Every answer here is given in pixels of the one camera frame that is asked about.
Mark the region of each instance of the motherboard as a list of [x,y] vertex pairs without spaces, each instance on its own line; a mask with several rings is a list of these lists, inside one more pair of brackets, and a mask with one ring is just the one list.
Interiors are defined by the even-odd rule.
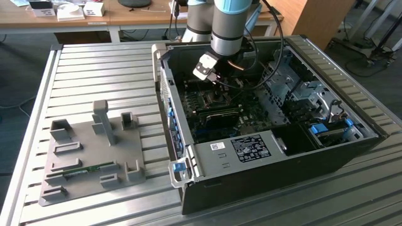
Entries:
[[201,84],[185,83],[189,91],[182,92],[181,99],[197,144],[257,133],[271,127],[269,112],[261,107],[254,92],[223,86],[202,90]]

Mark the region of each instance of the cardboard box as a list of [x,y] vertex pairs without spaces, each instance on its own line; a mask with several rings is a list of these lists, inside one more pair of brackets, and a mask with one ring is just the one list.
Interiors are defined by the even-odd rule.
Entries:
[[103,2],[87,2],[84,6],[86,16],[103,16],[106,13],[106,6]]
[[51,1],[30,1],[30,5],[36,17],[56,15]]

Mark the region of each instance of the desk leg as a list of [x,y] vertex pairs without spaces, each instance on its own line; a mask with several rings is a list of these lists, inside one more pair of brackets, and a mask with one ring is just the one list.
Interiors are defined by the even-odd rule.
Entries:
[[265,36],[266,37],[275,36],[277,28],[278,28],[278,25],[274,21],[269,24],[269,27],[266,28]]
[[121,36],[119,36],[121,26],[110,26],[109,27],[109,33],[111,35],[113,43],[121,42]]

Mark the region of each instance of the white label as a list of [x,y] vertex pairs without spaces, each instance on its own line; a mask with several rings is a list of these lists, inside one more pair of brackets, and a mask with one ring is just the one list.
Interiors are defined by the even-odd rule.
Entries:
[[88,22],[88,25],[102,25],[107,24],[107,22]]
[[223,142],[217,143],[217,144],[211,144],[211,149],[213,149],[213,151],[214,151],[214,150],[223,149],[223,148],[225,148],[225,143],[223,143]]

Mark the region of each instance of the white cable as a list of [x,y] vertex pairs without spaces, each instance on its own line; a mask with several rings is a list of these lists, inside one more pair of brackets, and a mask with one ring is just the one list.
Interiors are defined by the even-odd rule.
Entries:
[[20,104],[18,105],[12,105],[12,106],[0,106],[0,109],[11,109],[11,108],[15,108],[15,107],[19,107],[22,105],[24,105],[30,100],[34,100],[36,98],[36,96],[32,96],[30,99],[24,100]]
[[24,111],[24,109],[23,109],[23,105],[26,104],[26,103],[28,103],[28,101],[30,100],[34,100],[36,98],[36,96],[32,96],[30,99],[27,99],[27,100],[24,100],[20,104],[18,104],[18,105],[14,105],[14,106],[0,106],[0,109],[12,109],[12,108],[19,108],[20,109],[20,111],[28,116],[28,118],[31,118],[31,116],[30,116],[30,114]]
[[19,106],[19,109],[22,110],[22,112],[24,112],[24,114],[28,116],[28,118],[31,118],[31,115],[24,111],[24,109],[22,108],[22,106]]

